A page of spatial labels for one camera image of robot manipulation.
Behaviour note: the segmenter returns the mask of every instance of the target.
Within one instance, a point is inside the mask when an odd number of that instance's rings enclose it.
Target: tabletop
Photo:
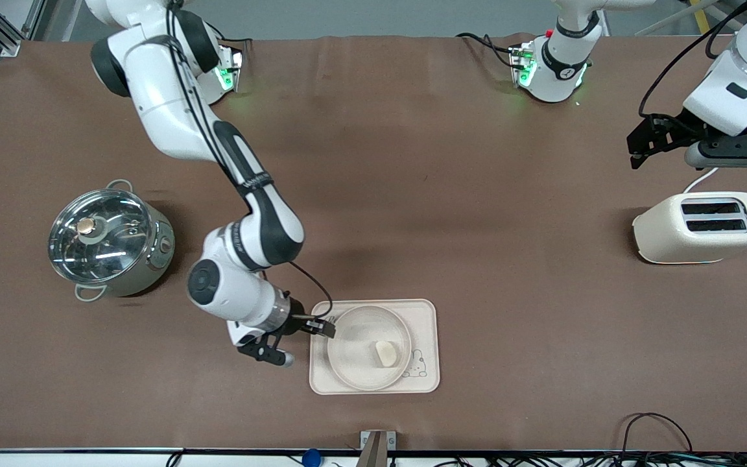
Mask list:
[[[0,62],[0,447],[323,447],[396,429],[404,449],[608,449],[638,411],[700,450],[747,450],[747,251],[657,266],[630,224],[697,177],[682,151],[630,168],[625,137],[690,38],[603,38],[584,85],[545,104],[454,38],[253,42],[213,109],[249,140],[305,225],[298,263],[337,300],[436,306],[428,394],[318,396],[305,334],[282,369],[239,354],[185,283],[214,228],[246,213],[214,163],[158,153],[91,44],[24,42]],[[498,39],[501,44],[510,38]],[[709,62],[688,56],[648,104],[676,113]],[[114,178],[177,235],[156,287],[94,304],[54,273],[47,236]],[[747,191],[747,169],[700,189]],[[320,291],[268,271],[310,308]],[[637,449],[681,449],[652,422]]]

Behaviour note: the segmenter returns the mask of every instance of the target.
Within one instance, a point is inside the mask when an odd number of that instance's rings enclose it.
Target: pot lid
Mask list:
[[[63,278],[102,283],[134,266],[149,245],[151,221],[140,198],[122,189],[98,189],[56,216],[48,257]]]

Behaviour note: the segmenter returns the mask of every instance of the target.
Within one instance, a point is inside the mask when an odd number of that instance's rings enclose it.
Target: pot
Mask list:
[[[119,184],[128,190],[115,188]],[[75,284],[74,295],[83,302],[148,289],[173,256],[172,225],[134,194],[128,180],[72,201],[56,216],[48,237],[54,271]]]

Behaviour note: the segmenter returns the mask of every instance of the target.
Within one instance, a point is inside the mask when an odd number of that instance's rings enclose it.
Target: white toaster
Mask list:
[[[632,226],[639,254],[651,263],[715,263],[747,248],[747,193],[670,196]]]

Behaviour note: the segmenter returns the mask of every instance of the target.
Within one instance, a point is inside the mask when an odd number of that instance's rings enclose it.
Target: white plate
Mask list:
[[[394,384],[411,360],[411,335],[403,319],[374,305],[356,307],[336,320],[336,335],[327,343],[330,367],[344,384],[358,390],[380,390]],[[397,363],[383,367],[376,342],[397,348]]]

